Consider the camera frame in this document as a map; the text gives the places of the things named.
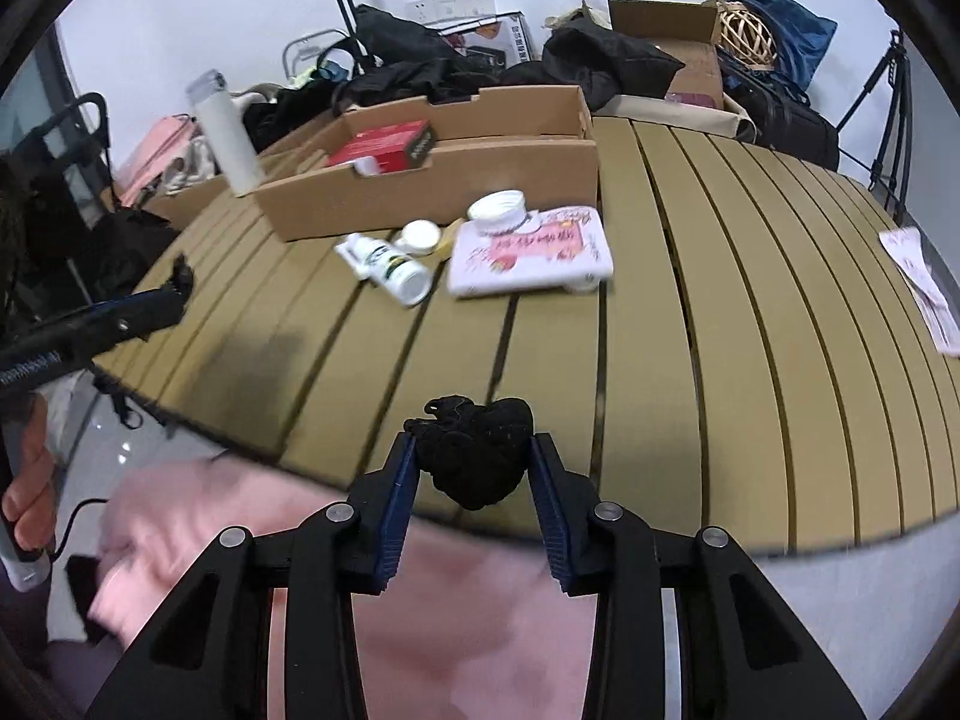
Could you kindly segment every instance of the white tile floor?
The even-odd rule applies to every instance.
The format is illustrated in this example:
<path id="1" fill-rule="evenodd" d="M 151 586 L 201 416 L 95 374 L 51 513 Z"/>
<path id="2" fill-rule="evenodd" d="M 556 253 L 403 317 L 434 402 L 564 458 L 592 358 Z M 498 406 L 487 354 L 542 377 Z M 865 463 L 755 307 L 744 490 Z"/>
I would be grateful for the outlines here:
<path id="1" fill-rule="evenodd" d="M 80 381 L 65 420 L 64 443 L 72 443 L 71 437 L 83 427 L 93 397 L 88 379 Z M 127 430 L 109 399 L 99 397 L 73 452 L 59 504 L 58 535 L 80 500 L 109 497 L 131 469 L 212 457 L 220 451 L 183 429 L 168 435 L 148 416 L 139 430 Z M 96 554 L 100 509 L 91 507 L 80 514 L 66 554 Z M 81 640 L 83 627 L 69 597 L 64 565 L 65 558 L 54 568 L 50 635 Z M 960 599 L 960 517 L 948 517 L 879 546 L 821 557 L 761 560 L 760 568 L 874 720 L 909 681 Z M 672 604 L 664 608 L 668 630 L 675 630 Z M 679 718 L 675 640 L 668 642 L 668 655 L 667 716 Z"/>

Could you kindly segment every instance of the table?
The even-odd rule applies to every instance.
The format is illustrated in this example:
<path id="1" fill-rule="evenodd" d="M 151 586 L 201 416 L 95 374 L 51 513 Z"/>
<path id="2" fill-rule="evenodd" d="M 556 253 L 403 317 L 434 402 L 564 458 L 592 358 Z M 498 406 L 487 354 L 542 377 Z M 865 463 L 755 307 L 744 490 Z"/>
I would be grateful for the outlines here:
<path id="1" fill-rule="evenodd" d="M 570 469 L 651 525 L 729 529 L 755 553 L 897 536 L 957 508 L 960 368 L 939 355 L 880 247 L 890 220 L 846 177 L 659 124 L 594 119 L 613 282 L 593 295 L 405 310 L 334 240 L 280 242 L 253 196 L 220 196 L 184 252 L 182 324 L 98 359 L 162 413 L 345 487 L 382 466 L 427 400 L 518 396 Z M 416 507 L 534 536 L 526 482 L 463 512 L 424 476 Z"/>

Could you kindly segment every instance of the tripod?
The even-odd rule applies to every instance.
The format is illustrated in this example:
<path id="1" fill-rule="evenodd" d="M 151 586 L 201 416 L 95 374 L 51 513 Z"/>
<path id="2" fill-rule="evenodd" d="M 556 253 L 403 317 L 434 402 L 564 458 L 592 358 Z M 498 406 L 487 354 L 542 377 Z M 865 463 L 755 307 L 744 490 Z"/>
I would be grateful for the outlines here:
<path id="1" fill-rule="evenodd" d="M 890 110 L 887 113 L 887 122 L 883 129 L 883 138 L 880 140 L 880 148 L 877 150 L 874 163 L 867 167 L 843 149 L 840 149 L 840 151 L 843 151 L 854 162 L 870 170 L 870 191 L 873 191 L 877 185 L 880 186 L 884 191 L 883 210 L 891 215 L 896 224 L 901 224 L 904 221 L 904 212 L 906 211 L 906 191 L 910 185 L 910 157 L 913 152 L 913 91 L 910 86 L 910 58 L 907 56 L 904 47 L 904 33 L 901 30 L 890 30 L 890 47 L 881 57 L 880 62 L 877 63 L 857 99 L 853 100 L 853 105 L 844 114 L 843 119 L 840 119 L 840 124 L 837 124 L 837 132 L 842 130 L 853 117 L 863 100 L 866 100 L 867 95 L 877 88 L 877 84 L 880 83 L 885 71 L 887 81 L 893 89 L 893 95 L 890 100 Z M 887 149 L 890 148 L 895 120 L 894 160 L 890 167 L 890 176 L 885 182 L 883 180 L 883 162 L 886 159 Z M 902 170 L 901 159 L 904 159 Z M 892 210 L 890 207 L 891 201 L 893 201 Z"/>

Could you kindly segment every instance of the metal screw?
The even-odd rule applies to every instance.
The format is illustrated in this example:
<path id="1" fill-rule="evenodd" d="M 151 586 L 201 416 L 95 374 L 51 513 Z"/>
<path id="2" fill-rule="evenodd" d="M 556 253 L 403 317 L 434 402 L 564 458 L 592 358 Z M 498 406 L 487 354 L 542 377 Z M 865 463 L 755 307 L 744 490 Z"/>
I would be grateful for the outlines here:
<path id="1" fill-rule="evenodd" d="M 353 507 L 349 503 L 335 503 L 326 510 L 330 522 L 346 522 L 353 517 Z"/>
<path id="2" fill-rule="evenodd" d="M 707 528 L 704 531 L 704 544 L 717 549 L 727 546 L 730 543 L 730 537 L 723 528 Z"/>
<path id="3" fill-rule="evenodd" d="M 603 519 L 606 522 L 617 522 L 618 519 L 623 517 L 623 509 L 610 501 L 598 503 L 593 507 L 593 513 L 597 515 L 597 519 Z"/>
<path id="4" fill-rule="evenodd" d="M 246 541 L 246 538 L 247 534 L 244 533 L 243 528 L 227 528 L 226 531 L 220 533 L 220 544 L 227 549 L 238 547 Z"/>

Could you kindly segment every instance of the wicker basket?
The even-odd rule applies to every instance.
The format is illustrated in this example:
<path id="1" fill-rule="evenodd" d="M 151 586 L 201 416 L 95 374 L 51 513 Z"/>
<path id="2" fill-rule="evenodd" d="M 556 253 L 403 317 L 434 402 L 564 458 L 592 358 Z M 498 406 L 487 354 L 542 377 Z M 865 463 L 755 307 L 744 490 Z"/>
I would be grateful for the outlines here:
<path id="1" fill-rule="evenodd" d="M 715 2 L 720 11 L 720 46 L 751 70 L 774 69 L 774 36 L 760 16 L 741 2 Z"/>

